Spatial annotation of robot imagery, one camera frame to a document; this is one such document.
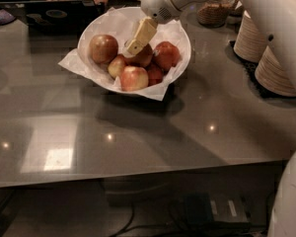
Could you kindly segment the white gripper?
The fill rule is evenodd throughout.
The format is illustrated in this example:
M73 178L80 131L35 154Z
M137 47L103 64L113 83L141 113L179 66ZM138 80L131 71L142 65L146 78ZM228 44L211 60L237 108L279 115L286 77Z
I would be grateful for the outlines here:
M141 0L141 10L148 17L133 23L130 37L122 49L124 57L138 54L156 35L158 24L177 20L181 14L171 0Z

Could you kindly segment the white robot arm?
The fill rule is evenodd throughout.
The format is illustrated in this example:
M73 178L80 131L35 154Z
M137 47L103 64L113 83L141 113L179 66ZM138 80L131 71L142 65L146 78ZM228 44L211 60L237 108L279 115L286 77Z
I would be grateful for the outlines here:
M180 16L183 9L209 0L139 0L146 18L139 22L123 53L133 56L156 35L157 26ZM296 0L240 0L264 35L296 90ZM267 237L296 237L296 152L282 174Z

